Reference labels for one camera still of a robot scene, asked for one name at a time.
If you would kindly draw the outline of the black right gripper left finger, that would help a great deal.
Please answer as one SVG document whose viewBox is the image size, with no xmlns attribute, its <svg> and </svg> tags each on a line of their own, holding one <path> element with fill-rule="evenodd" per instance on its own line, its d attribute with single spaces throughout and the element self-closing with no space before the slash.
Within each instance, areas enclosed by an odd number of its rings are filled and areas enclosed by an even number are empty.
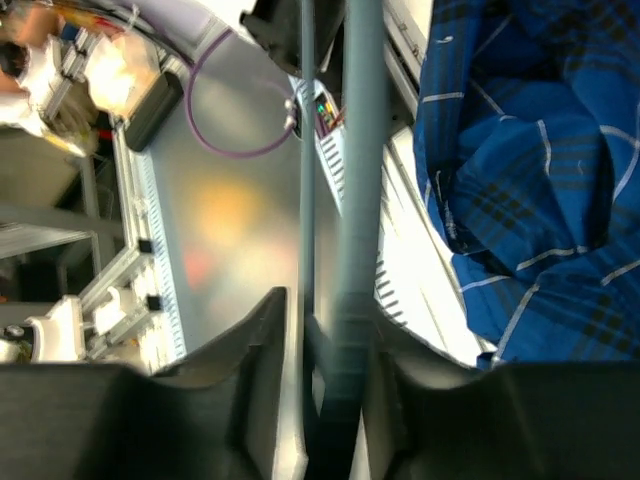
<svg viewBox="0 0 640 480">
<path fill-rule="evenodd" d="M 147 479 L 269 479 L 288 291 L 272 288 L 239 323 L 155 376 Z"/>
</svg>

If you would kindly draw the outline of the teal hanger of plaid shirt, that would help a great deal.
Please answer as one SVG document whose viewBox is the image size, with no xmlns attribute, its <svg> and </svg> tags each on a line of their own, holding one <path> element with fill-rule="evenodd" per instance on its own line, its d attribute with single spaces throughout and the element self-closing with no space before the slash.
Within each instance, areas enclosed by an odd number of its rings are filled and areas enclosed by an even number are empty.
<svg viewBox="0 0 640 480">
<path fill-rule="evenodd" d="M 372 344 L 388 94 L 383 5 L 346 4 L 345 189 L 325 392 L 308 454 L 308 479 L 347 479 Z"/>
</svg>

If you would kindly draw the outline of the blue plaid shirt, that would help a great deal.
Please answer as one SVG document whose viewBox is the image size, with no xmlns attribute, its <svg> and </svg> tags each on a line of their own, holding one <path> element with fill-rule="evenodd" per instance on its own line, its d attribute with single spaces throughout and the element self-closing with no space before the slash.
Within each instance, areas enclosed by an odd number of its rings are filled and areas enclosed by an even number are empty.
<svg viewBox="0 0 640 480">
<path fill-rule="evenodd" d="M 414 156 L 481 367 L 638 358 L 637 2 L 435 2 Z"/>
</svg>

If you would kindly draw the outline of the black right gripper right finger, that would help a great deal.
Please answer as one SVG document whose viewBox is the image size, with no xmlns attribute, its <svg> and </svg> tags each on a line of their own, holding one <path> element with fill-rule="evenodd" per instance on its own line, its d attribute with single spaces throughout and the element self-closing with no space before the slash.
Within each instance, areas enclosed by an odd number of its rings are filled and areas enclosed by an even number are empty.
<svg viewBox="0 0 640 480">
<path fill-rule="evenodd" d="M 373 479 L 502 479 L 505 468 L 462 386 L 475 372 L 432 349 L 380 308 L 363 420 Z"/>
</svg>

